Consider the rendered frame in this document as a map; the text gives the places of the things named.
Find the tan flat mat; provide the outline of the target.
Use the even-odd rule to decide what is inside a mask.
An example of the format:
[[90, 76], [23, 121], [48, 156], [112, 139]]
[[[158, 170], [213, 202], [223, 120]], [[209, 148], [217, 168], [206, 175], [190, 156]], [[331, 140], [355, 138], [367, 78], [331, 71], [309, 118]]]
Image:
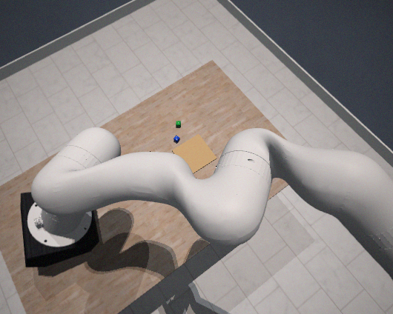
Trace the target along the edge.
[[193, 174], [217, 159], [199, 134], [172, 151], [187, 162]]

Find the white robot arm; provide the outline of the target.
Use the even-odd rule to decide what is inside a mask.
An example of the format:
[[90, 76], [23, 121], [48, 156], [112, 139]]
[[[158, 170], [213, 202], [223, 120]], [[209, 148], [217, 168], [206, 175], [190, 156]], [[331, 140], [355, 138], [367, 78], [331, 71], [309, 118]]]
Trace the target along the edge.
[[337, 218], [393, 280], [393, 181], [383, 168], [361, 153], [305, 147], [263, 128], [234, 135], [206, 179], [176, 154], [121, 156], [114, 134], [83, 130], [34, 178], [27, 225], [39, 243], [66, 247], [88, 231], [91, 211], [152, 201], [177, 208], [207, 242], [234, 247], [258, 231], [273, 178]]

